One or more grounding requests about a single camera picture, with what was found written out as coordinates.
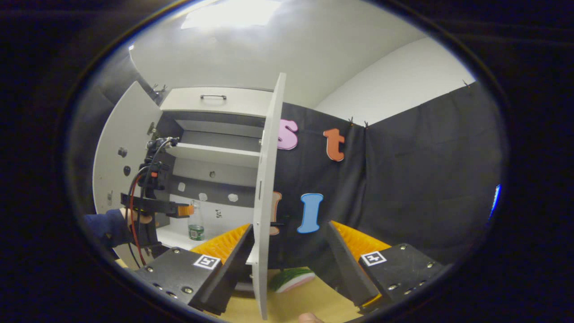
yellow foam pad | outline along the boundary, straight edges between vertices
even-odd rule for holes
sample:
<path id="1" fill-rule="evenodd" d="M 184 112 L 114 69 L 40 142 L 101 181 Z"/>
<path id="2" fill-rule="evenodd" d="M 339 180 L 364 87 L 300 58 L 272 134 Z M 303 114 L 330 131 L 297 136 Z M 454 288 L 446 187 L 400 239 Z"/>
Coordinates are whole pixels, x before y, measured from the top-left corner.
<path id="1" fill-rule="evenodd" d="M 249 225 L 250 224 L 240 226 L 237 229 L 233 229 L 224 234 L 216 236 L 215 238 L 209 239 L 208 241 L 198 245 L 190 251 L 197 252 L 206 256 L 221 258 L 221 262 L 224 264 L 233 251 L 233 248 L 235 248 L 237 245 L 239 239 L 241 239 L 245 231 L 247 231 Z"/>
<path id="2" fill-rule="evenodd" d="M 331 223 L 333 223 L 337 231 L 339 231 L 339 234 L 341 234 L 341 237 L 356 261 L 359 261 L 360 256 L 365 253 L 380 251 L 391 247 L 383 241 L 377 240 L 350 226 L 335 221 L 331 221 Z"/>

white cabinet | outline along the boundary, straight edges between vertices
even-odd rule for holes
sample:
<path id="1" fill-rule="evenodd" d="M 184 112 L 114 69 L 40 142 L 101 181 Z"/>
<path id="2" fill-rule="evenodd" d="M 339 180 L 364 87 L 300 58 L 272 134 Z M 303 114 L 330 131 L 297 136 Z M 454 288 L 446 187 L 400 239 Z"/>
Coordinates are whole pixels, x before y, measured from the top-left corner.
<path id="1" fill-rule="evenodd" d="M 242 223 L 239 225 L 238 223 L 241 221 L 252 221 L 255 244 L 248 263 L 253 265 L 255 298 L 264 320 L 267 319 L 269 231 L 285 80 L 286 75 L 281 73 L 273 92 L 225 87 L 174 89 L 165 98 L 161 107 L 158 107 L 141 86 L 134 82 L 110 114 L 100 136 L 94 161 L 94 202 L 98 213 L 104 213 L 108 209 L 122 207 L 119 203 L 120 193 L 127 193 L 129 184 L 146 155 L 146 144 L 151 139 L 151 135 L 148 134 L 149 125 L 152 122 L 157 124 L 163 112 L 210 112 L 265 118 L 260 152 L 189 143 L 179 143 L 176 147 L 167 150 L 176 158 L 174 174 L 177 173 L 179 176 L 194 174 L 193 171 L 182 168 L 213 164 L 222 170 L 226 167 L 243 170 L 241 173 L 244 174 L 235 176 L 228 183 L 245 183 L 244 186 L 255 187 L 254 207 L 234 210 L 231 213 L 241 213 L 241 219 L 238 218 L 235 222 L 229 221 L 226 223 L 229 228 L 218 228 L 218 230 L 225 232 L 226 229 L 232 230 L 240 226 Z M 209 122 L 202 121 L 197 124 L 207 126 Z M 256 127 L 238 126 L 242 128 L 236 127 L 237 129 L 230 129 L 230 131 L 249 131 L 257 137 Z M 127 149 L 125 157 L 118 154 L 120 148 Z M 123 173 L 125 166 L 131 168 L 128 176 Z M 251 183 L 249 178 L 252 176 L 254 179 L 255 174 L 257 174 L 257 180 Z M 186 219 L 170 220 L 168 226 L 158 228 L 158 241 L 168 247 L 185 249 L 191 249 L 202 243 L 202 241 L 192 241 L 187 237 Z"/>

hand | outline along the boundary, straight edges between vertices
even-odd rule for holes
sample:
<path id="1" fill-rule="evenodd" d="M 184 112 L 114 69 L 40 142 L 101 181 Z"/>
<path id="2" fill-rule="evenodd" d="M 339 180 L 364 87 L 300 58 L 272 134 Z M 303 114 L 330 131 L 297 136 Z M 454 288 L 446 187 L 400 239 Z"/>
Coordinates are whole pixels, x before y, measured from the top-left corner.
<path id="1" fill-rule="evenodd" d="M 128 213 L 129 218 L 127 218 L 127 226 L 129 227 L 131 225 L 131 210 L 127 209 L 125 207 L 122 207 L 120 210 L 120 212 L 122 212 L 123 218 L 126 218 L 126 212 Z M 137 211 L 134 211 L 134 221 L 138 220 L 138 213 Z M 152 221 L 152 217 L 151 216 L 143 216 L 141 215 L 139 217 L 139 221 L 142 224 L 148 224 Z"/>
<path id="2" fill-rule="evenodd" d="M 299 323 L 324 323 L 318 319 L 313 313 L 303 313 L 299 315 Z"/>

watermelon toy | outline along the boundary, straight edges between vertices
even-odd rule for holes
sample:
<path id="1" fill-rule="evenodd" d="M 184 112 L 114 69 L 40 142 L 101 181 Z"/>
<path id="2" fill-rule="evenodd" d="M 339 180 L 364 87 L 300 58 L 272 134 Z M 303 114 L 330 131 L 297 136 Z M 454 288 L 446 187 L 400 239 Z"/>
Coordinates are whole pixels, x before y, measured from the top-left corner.
<path id="1" fill-rule="evenodd" d="M 315 278 L 315 273 L 312 270 L 306 268 L 286 269 L 273 276 L 269 282 L 269 287 L 275 293 L 283 293 L 309 282 L 313 278 Z"/>

